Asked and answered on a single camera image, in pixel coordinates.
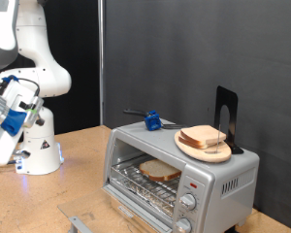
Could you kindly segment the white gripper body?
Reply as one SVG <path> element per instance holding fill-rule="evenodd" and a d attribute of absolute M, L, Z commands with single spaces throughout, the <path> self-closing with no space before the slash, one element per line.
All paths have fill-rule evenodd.
<path fill-rule="evenodd" d="M 34 92 L 11 80 L 0 95 L 0 166 L 6 165 L 22 133 L 27 112 L 20 104 L 29 104 Z"/>

